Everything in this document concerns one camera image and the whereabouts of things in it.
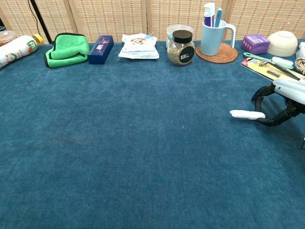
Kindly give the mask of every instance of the cleaning brush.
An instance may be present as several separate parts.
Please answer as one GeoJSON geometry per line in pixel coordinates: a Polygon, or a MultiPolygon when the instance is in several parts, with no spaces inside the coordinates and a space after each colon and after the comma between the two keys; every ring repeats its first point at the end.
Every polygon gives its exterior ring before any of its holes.
{"type": "MultiPolygon", "coordinates": [[[[266,58],[264,57],[261,57],[261,56],[256,56],[254,54],[251,54],[249,52],[244,52],[244,56],[246,57],[252,57],[254,59],[257,59],[257,60],[266,60],[266,58]]],[[[283,59],[281,57],[278,57],[278,56],[274,56],[272,57],[271,59],[272,62],[284,67],[284,68],[288,68],[288,69],[293,69],[294,68],[294,63],[293,61],[289,61],[289,60],[286,60],[286,59],[283,59]]]]}

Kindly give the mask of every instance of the white bowl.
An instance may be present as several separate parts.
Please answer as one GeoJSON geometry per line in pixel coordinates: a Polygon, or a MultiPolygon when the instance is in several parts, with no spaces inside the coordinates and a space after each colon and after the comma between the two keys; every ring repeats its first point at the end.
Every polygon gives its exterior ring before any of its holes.
{"type": "Polygon", "coordinates": [[[268,53],[275,56],[292,56],[297,49],[297,38],[292,32],[279,31],[272,33],[268,38],[270,41],[268,53]]]}

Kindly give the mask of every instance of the jar label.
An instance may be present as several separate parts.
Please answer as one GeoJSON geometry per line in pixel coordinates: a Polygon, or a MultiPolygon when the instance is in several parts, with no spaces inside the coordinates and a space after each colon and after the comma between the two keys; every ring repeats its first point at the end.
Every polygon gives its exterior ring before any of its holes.
{"type": "Polygon", "coordinates": [[[192,46],[189,46],[181,51],[179,59],[182,63],[187,63],[193,58],[194,54],[195,49],[192,46]]]}

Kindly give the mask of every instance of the toothbrush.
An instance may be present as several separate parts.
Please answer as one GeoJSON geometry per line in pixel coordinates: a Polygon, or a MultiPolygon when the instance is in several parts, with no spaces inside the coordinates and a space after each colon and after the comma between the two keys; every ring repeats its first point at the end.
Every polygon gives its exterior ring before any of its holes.
{"type": "Polygon", "coordinates": [[[222,13],[223,13],[223,9],[219,8],[217,10],[216,19],[215,19],[215,27],[216,28],[218,28],[218,26],[219,26],[222,13]]]}

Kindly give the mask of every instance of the green microfiber towel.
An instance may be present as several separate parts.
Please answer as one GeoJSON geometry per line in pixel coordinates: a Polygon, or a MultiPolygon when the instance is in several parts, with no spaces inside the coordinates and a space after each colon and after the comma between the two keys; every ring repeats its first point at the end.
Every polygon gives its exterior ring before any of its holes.
{"type": "Polygon", "coordinates": [[[90,51],[87,38],[82,34],[60,33],[56,36],[54,47],[45,53],[47,67],[56,68],[88,60],[90,51]]]}

